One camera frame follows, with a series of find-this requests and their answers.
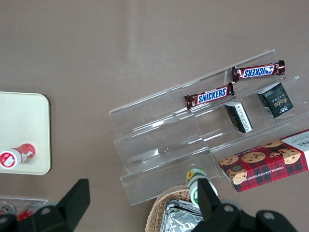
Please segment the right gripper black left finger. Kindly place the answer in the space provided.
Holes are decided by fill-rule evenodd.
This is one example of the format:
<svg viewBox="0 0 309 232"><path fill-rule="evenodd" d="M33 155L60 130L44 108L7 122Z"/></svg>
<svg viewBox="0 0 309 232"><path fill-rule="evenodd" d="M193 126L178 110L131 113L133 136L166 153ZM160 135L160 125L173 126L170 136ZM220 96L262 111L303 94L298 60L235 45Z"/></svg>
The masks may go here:
<svg viewBox="0 0 309 232"><path fill-rule="evenodd" d="M89 180L79 179L56 204L46 205L19 221L19 232L73 232L90 205Z"/></svg>

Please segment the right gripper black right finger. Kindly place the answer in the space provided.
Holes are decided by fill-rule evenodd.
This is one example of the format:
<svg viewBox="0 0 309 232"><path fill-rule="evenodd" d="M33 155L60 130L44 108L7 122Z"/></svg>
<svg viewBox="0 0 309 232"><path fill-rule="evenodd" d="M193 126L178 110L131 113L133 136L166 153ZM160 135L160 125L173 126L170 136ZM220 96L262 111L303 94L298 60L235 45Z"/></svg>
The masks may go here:
<svg viewBox="0 0 309 232"><path fill-rule="evenodd" d="M199 179L198 205L203 220L194 228L196 232L243 232L240 210L233 204L221 203L207 179Z"/></svg>

